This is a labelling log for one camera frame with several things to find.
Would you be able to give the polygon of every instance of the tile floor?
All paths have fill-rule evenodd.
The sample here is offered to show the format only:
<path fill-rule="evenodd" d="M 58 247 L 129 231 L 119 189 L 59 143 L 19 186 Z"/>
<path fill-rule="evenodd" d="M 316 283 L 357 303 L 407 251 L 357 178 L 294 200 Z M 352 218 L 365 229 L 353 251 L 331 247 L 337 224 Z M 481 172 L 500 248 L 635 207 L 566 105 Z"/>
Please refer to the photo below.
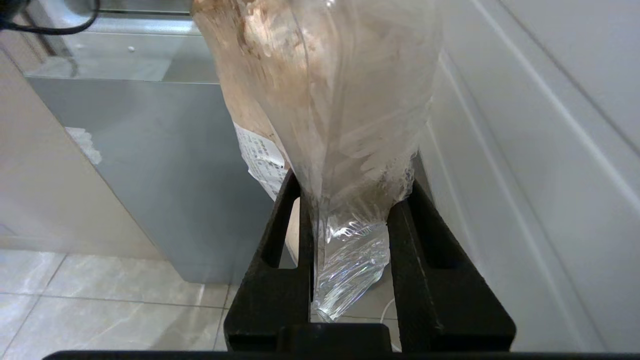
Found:
<path fill-rule="evenodd" d="M 0 250 L 0 354 L 58 350 L 226 350 L 221 323 L 237 286 L 184 282 L 167 261 Z M 379 322 L 385 272 L 341 322 Z M 384 324 L 399 345 L 394 306 Z"/>

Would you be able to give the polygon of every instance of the plastic packaging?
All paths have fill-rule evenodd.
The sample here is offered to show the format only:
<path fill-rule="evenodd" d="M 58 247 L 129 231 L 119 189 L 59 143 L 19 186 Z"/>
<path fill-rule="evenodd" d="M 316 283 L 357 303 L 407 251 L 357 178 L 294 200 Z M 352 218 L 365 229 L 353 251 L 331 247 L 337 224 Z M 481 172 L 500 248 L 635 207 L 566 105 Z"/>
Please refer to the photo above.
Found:
<path fill-rule="evenodd" d="M 311 205 L 314 307 L 335 321 L 389 262 L 385 222 L 411 189 L 440 52 L 435 2 L 196 0 L 193 13 Z"/>

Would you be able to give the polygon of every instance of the beige wall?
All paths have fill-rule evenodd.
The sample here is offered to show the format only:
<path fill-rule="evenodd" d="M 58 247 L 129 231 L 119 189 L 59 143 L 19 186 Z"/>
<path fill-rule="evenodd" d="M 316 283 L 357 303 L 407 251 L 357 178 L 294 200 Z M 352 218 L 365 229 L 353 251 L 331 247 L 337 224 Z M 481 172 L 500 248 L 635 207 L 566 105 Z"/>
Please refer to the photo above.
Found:
<path fill-rule="evenodd" d="M 22 77 L 6 39 L 0 38 L 0 248 L 161 258 Z"/>

